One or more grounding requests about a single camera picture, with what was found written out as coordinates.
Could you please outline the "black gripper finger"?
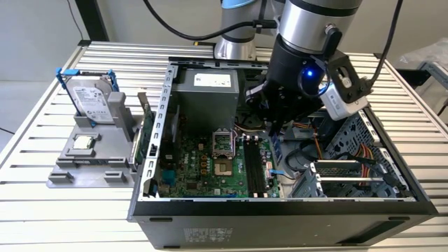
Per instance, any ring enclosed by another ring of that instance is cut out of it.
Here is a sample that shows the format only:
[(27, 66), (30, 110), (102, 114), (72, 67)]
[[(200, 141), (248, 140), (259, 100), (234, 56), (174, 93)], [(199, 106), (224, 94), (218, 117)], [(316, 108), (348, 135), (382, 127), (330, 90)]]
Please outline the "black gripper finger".
[(306, 103), (303, 106), (286, 108), (280, 113), (280, 129), (279, 133), (284, 134), (284, 124), (290, 125), (291, 121), (302, 120), (307, 118), (314, 112), (316, 112), (322, 107), (323, 103)]
[(262, 121), (270, 123), (270, 136), (279, 135), (283, 127), (283, 86), (264, 82), (246, 90), (246, 103)]

